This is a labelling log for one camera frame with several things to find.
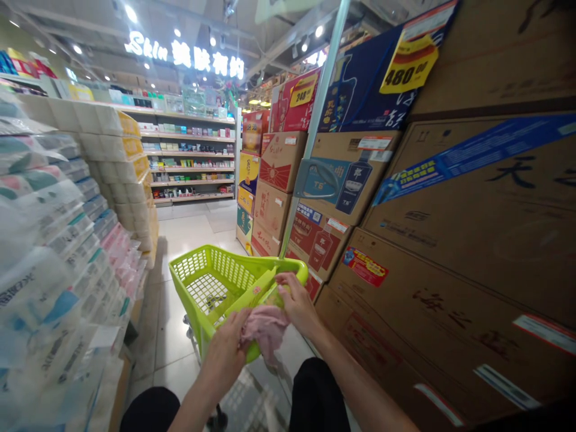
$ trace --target shopping basket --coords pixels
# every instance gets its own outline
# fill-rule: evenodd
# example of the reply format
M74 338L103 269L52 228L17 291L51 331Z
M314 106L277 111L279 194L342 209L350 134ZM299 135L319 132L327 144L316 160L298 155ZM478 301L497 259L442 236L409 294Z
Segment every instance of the shopping basket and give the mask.
M202 360L203 348L231 312L259 304L284 306L274 280L276 274L294 272L302 284L308 278L308 267L302 261L240 256L212 245L204 245L171 261L170 272ZM259 355L260 349L253 343L246 362Z

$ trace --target black pants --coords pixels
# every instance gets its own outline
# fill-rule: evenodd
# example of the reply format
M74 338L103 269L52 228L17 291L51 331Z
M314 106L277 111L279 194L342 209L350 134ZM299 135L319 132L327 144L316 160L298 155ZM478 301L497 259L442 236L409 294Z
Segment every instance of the black pants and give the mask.
M132 401L122 418L120 432L166 432L180 401L164 387L152 387ZM234 425L229 425L235 432ZM324 360L310 358L294 377L290 432L349 432L342 392Z

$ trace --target illuminated sign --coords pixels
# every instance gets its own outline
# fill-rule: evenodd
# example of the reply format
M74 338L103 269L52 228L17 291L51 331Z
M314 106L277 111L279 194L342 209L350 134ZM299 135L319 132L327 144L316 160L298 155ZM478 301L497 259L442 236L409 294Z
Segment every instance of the illuminated sign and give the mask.
M190 52L190 47L186 42L179 42L174 39L172 42L172 57L175 65L184 65L191 68L194 59L194 69L199 71L210 72L214 69L215 74L222 76L244 78L244 62L237 57L228 57L216 52L210 54L205 49L194 47ZM144 37L139 31L130 32L130 43L124 44L126 51L139 56L151 59L168 61L168 48L161 46L158 41L152 42L149 38Z

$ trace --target aisle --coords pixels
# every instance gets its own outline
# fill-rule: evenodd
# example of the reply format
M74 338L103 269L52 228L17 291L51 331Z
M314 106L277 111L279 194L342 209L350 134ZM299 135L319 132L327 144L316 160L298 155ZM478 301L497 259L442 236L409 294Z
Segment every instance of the aisle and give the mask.
M185 314L168 270L170 260L204 244L245 254L236 240L236 202L222 200L158 208L160 239L154 270L149 276L139 336L130 346L136 366L129 401L151 386L165 386L180 400L200 370L186 337ZM292 380L312 351L290 327L277 353L278 376L262 358L245 368L222 401L234 431L284 431L290 418Z

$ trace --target pink towel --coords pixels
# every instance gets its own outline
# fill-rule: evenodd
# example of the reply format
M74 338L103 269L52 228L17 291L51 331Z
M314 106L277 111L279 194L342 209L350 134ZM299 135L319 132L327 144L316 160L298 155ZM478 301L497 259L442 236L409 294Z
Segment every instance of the pink towel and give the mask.
M256 340L264 361L275 365L274 351L282 345L282 337L289 324L290 320L282 309L276 306L257 306L252 309L242 327L240 344Z

